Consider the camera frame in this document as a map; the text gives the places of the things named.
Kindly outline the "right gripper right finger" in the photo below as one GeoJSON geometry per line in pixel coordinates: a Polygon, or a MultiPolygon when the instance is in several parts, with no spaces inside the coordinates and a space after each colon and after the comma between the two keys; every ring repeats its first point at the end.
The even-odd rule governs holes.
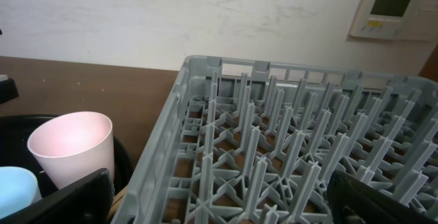
{"type": "Polygon", "coordinates": [[[334,224],[433,224],[410,209],[345,172],[335,171],[327,188],[334,224]]]}

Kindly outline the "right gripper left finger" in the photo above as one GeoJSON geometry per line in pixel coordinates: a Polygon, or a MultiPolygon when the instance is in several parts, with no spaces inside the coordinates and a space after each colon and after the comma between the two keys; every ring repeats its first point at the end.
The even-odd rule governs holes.
{"type": "Polygon", "coordinates": [[[1,224],[104,223],[114,199],[108,169],[101,168],[30,206],[1,219],[1,224]]]}

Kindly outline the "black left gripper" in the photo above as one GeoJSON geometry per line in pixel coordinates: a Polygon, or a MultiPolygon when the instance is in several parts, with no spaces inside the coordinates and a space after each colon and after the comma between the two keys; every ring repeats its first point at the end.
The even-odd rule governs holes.
{"type": "Polygon", "coordinates": [[[0,104],[19,97],[18,89],[14,79],[7,75],[1,75],[0,80],[0,104]]]}

